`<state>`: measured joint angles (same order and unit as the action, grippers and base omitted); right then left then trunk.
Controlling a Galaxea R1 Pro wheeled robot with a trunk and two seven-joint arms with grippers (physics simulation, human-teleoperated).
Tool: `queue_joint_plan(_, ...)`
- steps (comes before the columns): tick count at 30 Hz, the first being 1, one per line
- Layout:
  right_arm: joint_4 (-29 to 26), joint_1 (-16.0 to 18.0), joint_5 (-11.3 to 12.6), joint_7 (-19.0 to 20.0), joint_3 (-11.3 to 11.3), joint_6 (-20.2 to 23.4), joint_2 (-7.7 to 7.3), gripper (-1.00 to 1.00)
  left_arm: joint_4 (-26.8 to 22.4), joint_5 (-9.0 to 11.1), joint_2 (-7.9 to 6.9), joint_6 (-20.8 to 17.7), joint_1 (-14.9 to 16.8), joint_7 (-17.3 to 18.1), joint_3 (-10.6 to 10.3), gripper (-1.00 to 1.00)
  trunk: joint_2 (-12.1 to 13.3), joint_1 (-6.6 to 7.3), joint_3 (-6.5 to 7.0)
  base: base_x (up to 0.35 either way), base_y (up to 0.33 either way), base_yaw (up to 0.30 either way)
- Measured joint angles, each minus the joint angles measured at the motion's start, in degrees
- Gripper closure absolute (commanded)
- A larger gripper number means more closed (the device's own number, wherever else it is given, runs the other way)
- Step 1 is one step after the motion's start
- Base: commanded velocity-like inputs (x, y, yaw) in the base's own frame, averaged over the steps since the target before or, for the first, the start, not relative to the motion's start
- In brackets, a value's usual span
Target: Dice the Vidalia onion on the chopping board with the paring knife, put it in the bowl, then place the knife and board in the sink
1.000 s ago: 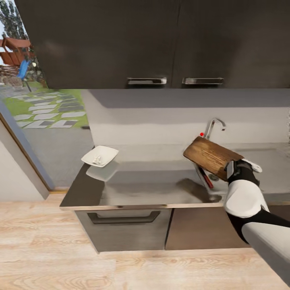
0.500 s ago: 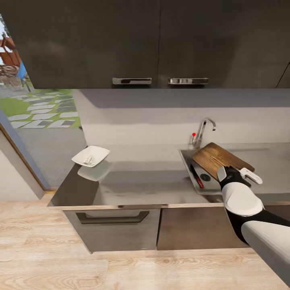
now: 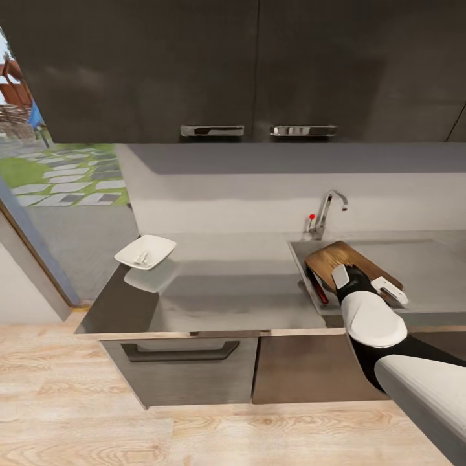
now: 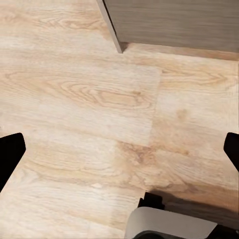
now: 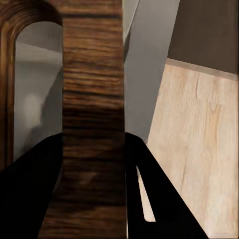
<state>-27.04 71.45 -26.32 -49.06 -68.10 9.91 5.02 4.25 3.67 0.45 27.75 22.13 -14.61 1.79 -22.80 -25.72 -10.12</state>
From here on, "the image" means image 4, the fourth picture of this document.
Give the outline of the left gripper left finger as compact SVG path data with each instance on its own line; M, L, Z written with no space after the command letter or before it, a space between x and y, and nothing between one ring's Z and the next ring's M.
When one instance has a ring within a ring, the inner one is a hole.
M21 132L0 138L0 192L26 152Z

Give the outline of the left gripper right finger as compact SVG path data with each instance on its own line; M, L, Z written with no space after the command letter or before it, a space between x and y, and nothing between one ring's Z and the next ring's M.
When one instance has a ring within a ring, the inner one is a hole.
M224 152L239 172L239 134L232 132L227 133Z

